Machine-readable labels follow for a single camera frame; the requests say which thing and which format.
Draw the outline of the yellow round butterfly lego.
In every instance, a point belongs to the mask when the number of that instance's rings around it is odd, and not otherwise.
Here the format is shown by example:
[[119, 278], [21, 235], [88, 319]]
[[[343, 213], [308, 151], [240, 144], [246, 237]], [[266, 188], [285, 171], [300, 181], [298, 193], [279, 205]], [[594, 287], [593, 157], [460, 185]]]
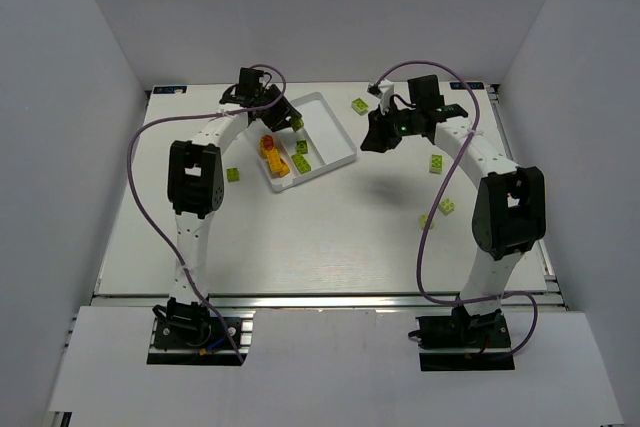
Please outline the yellow round butterfly lego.
[[271, 135], [264, 135], [259, 141], [260, 152], [263, 156], [267, 156], [276, 149], [275, 140]]

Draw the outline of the green 2x2 lego upturned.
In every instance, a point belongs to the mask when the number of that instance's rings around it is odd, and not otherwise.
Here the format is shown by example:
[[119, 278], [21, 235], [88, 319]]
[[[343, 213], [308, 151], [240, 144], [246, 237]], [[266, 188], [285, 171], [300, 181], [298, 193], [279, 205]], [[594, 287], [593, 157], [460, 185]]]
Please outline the green 2x2 lego upturned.
[[309, 151], [308, 144], [306, 140], [297, 140], [296, 141], [296, 152], [301, 154], [307, 154]]

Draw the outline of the yellow 2x4 lego brick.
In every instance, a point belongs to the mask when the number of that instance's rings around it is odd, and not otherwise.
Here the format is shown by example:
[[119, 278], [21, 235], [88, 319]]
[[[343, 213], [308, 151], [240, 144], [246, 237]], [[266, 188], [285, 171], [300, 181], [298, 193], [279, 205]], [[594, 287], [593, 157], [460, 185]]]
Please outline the yellow 2x4 lego brick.
[[287, 164], [283, 158], [279, 150], [276, 148], [274, 151], [270, 152], [267, 156], [264, 156], [267, 166], [271, 176], [278, 177], [276, 175], [276, 171], [284, 164]]

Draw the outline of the green 2x4 lego brick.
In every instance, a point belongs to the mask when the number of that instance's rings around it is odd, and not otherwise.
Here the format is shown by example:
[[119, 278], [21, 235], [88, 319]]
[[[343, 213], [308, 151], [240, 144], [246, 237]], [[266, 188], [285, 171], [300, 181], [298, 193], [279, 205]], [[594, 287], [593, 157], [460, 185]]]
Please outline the green 2x4 lego brick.
[[309, 173], [312, 168], [306, 157], [301, 153], [295, 153], [291, 156], [291, 160], [300, 175]]

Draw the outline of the yellow sloped printed lego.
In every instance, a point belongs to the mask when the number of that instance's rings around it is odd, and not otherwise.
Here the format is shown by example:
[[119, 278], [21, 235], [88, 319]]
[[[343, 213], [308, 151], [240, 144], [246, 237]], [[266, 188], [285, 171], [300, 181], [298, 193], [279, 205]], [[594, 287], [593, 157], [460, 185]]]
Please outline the yellow sloped printed lego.
[[276, 175], [280, 178], [285, 177], [290, 173], [290, 168], [287, 164], [282, 165], [277, 171]]

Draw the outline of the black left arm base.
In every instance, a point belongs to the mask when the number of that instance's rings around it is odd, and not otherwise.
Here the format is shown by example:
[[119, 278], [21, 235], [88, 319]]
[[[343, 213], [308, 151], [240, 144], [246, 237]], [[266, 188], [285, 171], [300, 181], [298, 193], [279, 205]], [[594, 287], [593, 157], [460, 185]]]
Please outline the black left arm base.
[[233, 366], [246, 359], [250, 343], [247, 318], [220, 319], [198, 302], [171, 298], [152, 308], [154, 323], [146, 363], [156, 366]]

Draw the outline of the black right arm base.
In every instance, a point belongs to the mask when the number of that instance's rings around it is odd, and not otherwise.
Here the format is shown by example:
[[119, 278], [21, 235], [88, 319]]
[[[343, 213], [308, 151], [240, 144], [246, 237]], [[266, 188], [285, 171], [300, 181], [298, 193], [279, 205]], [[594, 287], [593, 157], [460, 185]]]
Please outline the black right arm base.
[[513, 371], [514, 354], [503, 313], [469, 317], [462, 308], [416, 318], [407, 336], [419, 347], [422, 372]]

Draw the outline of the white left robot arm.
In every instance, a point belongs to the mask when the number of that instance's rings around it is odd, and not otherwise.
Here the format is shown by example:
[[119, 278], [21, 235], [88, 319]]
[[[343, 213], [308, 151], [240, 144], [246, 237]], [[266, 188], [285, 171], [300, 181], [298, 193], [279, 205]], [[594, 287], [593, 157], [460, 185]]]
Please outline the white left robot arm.
[[271, 132], [304, 126], [302, 114], [284, 96], [285, 87], [271, 81], [276, 72], [265, 64], [241, 68], [238, 81], [220, 99], [238, 112], [219, 111], [190, 139], [170, 147], [167, 191], [179, 254], [169, 294], [173, 302], [199, 305], [208, 297], [207, 250], [210, 226], [224, 199], [223, 154], [255, 122]]

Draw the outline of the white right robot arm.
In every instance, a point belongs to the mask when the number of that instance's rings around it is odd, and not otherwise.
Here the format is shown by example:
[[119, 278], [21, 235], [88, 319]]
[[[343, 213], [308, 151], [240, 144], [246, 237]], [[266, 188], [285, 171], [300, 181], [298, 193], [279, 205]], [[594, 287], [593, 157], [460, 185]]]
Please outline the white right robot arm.
[[445, 102], [435, 75], [411, 79], [408, 87], [404, 108], [396, 105], [392, 82], [368, 87], [379, 104], [368, 114], [361, 149], [384, 153], [405, 137], [420, 136], [458, 162], [477, 189], [471, 229], [478, 246], [460, 304], [470, 317], [492, 316], [515, 265], [545, 235], [544, 176], [500, 154], [460, 105]]

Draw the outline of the blue label corner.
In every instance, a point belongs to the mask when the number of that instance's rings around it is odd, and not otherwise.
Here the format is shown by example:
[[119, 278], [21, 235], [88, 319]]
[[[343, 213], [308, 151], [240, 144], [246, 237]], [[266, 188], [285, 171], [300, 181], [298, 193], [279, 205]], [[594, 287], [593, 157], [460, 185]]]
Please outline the blue label corner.
[[184, 85], [172, 85], [172, 86], [155, 86], [152, 93], [154, 95], [176, 95], [184, 94], [187, 91], [187, 87]]
[[449, 87], [451, 90], [466, 90], [467, 88], [471, 90], [485, 90], [485, 85], [483, 82], [449, 82]]

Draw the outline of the white three-compartment tray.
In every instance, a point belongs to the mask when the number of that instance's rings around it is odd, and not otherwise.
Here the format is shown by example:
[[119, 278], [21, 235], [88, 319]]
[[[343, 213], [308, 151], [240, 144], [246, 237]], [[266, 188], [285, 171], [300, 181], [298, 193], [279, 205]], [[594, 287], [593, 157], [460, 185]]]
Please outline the white three-compartment tray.
[[[312, 92], [293, 99], [290, 103], [302, 114], [304, 126], [299, 131], [287, 128], [272, 133], [261, 122], [253, 123], [244, 131], [244, 137], [258, 159], [259, 169], [276, 193], [328, 174], [357, 158], [355, 144], [320, 92]], [[264, 135], [273, 137], [281, 158], [290, 168], [288, 175], [278, 177], [271, 174], [259, 149], [259, 141]], [[309, 171], [303, 173], [291, 159], [297, 153], [297, 142], [302, 140], [307, 143], [308, 152], [304, 154], [304, 158], [310, 167]]]

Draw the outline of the green 2x2 lego upright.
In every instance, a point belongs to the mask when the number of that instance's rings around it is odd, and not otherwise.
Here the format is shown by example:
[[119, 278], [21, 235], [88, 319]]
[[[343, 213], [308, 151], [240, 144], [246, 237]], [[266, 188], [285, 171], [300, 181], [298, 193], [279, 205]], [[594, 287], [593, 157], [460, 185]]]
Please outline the green 2x2 lego upright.
[[228, 182], [237, 182], [240, 180], [240, 172], [236, 167], [228, 168], [226, 170], [226, 178]]

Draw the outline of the green 2x2 lego front right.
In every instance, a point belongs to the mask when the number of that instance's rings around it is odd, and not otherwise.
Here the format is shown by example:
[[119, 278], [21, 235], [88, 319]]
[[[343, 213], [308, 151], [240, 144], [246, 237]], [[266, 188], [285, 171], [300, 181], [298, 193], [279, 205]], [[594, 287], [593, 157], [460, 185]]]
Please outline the green 2x2 lego front right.
[[427, 214], [422, 214], [419, 216], [419, 226], [422, 230], [431, 230], [435, 226], [435, 221], [433, 219], [429, 219]]

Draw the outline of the blue label left corner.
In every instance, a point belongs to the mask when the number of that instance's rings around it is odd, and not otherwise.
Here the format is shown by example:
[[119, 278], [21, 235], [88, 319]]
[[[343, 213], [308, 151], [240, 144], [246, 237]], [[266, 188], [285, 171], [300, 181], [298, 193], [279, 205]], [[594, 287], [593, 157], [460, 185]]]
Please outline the blue label left corner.
[[172, 85], [172, 86], [155, 86], [152, 93], [154, 95], [176, 95], [184, 94], [187, 91], [187, 87], [184, 85]]

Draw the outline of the aluminium table frame rail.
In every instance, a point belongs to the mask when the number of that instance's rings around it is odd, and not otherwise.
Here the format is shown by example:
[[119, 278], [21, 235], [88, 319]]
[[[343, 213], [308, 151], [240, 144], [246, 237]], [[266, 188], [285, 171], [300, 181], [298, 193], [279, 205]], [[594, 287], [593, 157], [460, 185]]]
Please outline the aluminium table frame rail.
[[[153, 307], [165, 305], [167, 297], [151, 295], [96, 295], [94, 307]], [[356, 296], [214, 296], [209, 302], [218, 309], [396, 309], [445, 308], [419, 295]]]

